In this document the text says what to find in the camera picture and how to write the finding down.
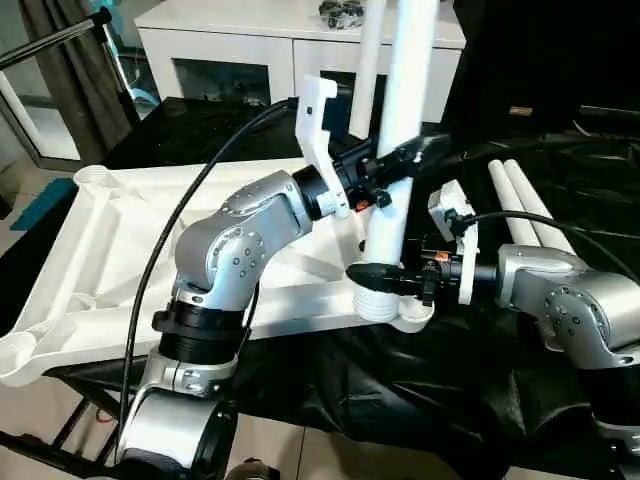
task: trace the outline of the cable connector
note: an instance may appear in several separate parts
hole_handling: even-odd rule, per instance
[[[464,232],[467,231],[467,228],[475,223],[469,222],[469,219],[472,217],[472,214],[460,215],[453,208],[447,210],[444,214],[449,230],[451,230],[454,237],[462,237]]]

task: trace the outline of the metal stand leg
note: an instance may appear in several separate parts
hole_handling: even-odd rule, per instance
[[[104,447],[98,453],[95,461],[87,460],[82,456],[67,452],[62,449],[64,442],[69,438],[82,415],[90,404],[96,405],[113,418],[117,418],[119,402],[106,391],[93,385],[85,385],[75,380],[64,380],[72,389],[82,396],[82,400],[56,435],[51,445],[31,435],[10,435],[0,431],[0,446],[38,462],[57,468],[63,472],[80,478],[110,476],[110,468],[104,466],[113,451],[117,439],[117,428],[109,435]]]
[[[53,440],[53,443],[51,444],[53,448],[62,448],[62,445],[67,441],[67,438],[69,438],[69,435],[73,432],[73,429],[80,421],[80,418],[82,418],[82,415],[84,415],[84,412],[87,411],[87,407],[89,407],[89,400],[86,398],[80,400],[80,403],[69,417],[69,420],[67,420],[58,435],[56,435],[56,438]]]

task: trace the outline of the white plastic tube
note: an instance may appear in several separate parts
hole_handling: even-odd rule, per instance
[[[504,168],[525,210],[530,213],[542,215],[543,217],[553,218],[533,188],[533,185],[531,185],[531,182],[529,182],[529,179],[520,168],[520,165],[518,165],[518,162],[513,159],[507,160],[504,162]],[[564,250],[572,255],[576,254],[567,237],[557,228],[549,227],[548,225],[543,225],[538,222],[533,222],[533,228],[538,234],[540,243],[545,247]]]
[[[369,0],[365,7],[360,40],[360,63],[356,72],[349,120],[349,133],[361,139],[369,136],[386,7],[387,0]]]
[[[489,162],[489,173],[491,174],[491,180],[493,180],[493,186],[498,194],[498,200],[500,200],[500,206],[503,210],[515,210],[518,212],[524,212],[518,194],[516,193],[511,181],[505,172],[504,165],[500,160],[493,160]],[[509,225],[509,231],[511,237],[516,245],[530,245],[533,247],[539,247],[540,242],[536,235],[533,226],[529,220],[521,218],[507,218],[507,224]]]
[[[391,69],[382,111],[378,157],[420,134],[431,52],[435,44],[440,0],[400,0],[396,17]],[[365,262],[397,264],[413,180],[405,178],[388,188],[392,204],[373,207],[367,230]],[[388,322],[398,315],[395,295],[356,287],[356,312],[365,320]]]

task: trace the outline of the white bracket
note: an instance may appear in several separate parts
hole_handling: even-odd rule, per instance
[[[445,183],[440,190],[429,196],[429,213],[444,239],[448,242],[456,241],[456,253],[462,255],[458,303],[469,305],[473,293],[473,277],[476,268],[476,255],[478,254],[478,225],[471,225],[465,230],[462,237],[455,237],[446,219],[446,214],[451,210],[463,216],[475,215],[476,213],[457,180]]]
[[[329,189],[327,201],[319,199],[322,215],[349,216],[349,201],[329,155],[329,132],[322,130],[327,98],[336,98],[338,85],[333,80],[306,75],[296,115],[296,138],[305,160],[316,167]]]

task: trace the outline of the black cable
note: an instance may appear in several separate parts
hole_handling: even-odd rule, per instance
[[[167,220],[167,224],[164,229],[160,233],[158,237],[158,241],[156,242],[153,250],[151,251],[151,255],[149,256],[149,260],[142,272],[140,277],[140,284],[138,285],[138,289],[136,290],[136,296],[133,301],[133,307],[131,309],[131,318],[129,320],[129,330],[127,333],[127,344],[125,348],[125,356],[124,356],[124,373],[122,376],[122,392],[120,394],[120,414],[118,418],[118,444],[120,443],[120,437],[122,435],[122,430],[124,429],[124,423],[127,418],[127,410],[129,408],[129,375],[131,373],[131,363],[133,362],[133,350],[135,346],[135,336],[136,336],[136,328],[138,325],[138,317],[140,315],[140,309],[142,307],[142,297],[144,295],[144,291],[147,288],[147,283],[149,282],[149,278],[151,277],[151,273],[153,268],[158,260],[160,255],[160,251],[162,250],[164,244],[166,243],[169,235],[171,234],[171,230],[174,225],[178,221],[180,214],[186,207],[187,203],[198,189],[198,187],[205,180],[209,172],[213,169],[216,163],[218,163],[222,157],[229,151],[231,146],[238,141],[241,137],[246,135],[250,130],[253,129],[256,125],[261,124],[265,119],[270,118],[276,113],[279,113],[281,110],[285,110],[288,108],[294,108],[297,104],[297,99],[287,99],[282,100],[280,102],[274,103],[270,107],[266,108],[254,118],[249,120],[244,126],[242,126],[239,130],[236,131],[225,143],[222,145],[220,150],[214,155],[214,157],[204,166],[204,168],[200,171],[195,180],[189,185],[189,188],[183,195],[183,197],[178,202],[175,210],[171,213],[169,220]]]
[[[491,213],[481,213],[479,215],[470,215],[466,217],[460,217],[459,220],[466,225],[473,225],[476,222],[481,222],[483,220],[495,220],[498,218],[523,218],[525,220],[531,220],[532,222],[543,223],[545,225],[549,225],[550,227],[555,227],[563,232],[571,233],[578,238],[581,238],[585,242],[587,242],[592,247],[599,250],[602,254],[604,254],[611,262],[613,262],[618,269],[624,273],[627,277],[633,280],[635,283],[640,285],[640,279],[638,276],[618,257],[616,257],[610,250],[604,247],[600,242],[594,240],[587,233],[591,233],[588,230],[584,230],[582,228],[574,227],[572,225],[567,225],[566,223],[559,222],[557,220],[553,220],[552,218],[543,217],[542,215],[536,215],[535,213],[529,212],[517,212],[513,210],[505,210],[503,212],[491,212]]]
[[[258,307],[258,296],[260,295],[260,282],[256,283],[256,288],[253,291],[253,299],[251,300],[251,306],[249,307],[249,316],[247,317],[247,324],[244,326],[244,335],[242,336],[242,340],[240,341],[240,346],[238,347],[238,358],[240,358],[240,352],[242,352],[242,347],[249,337],[251,336],[251,324],[253,323],[253,317],[256,314],[256,308]]]

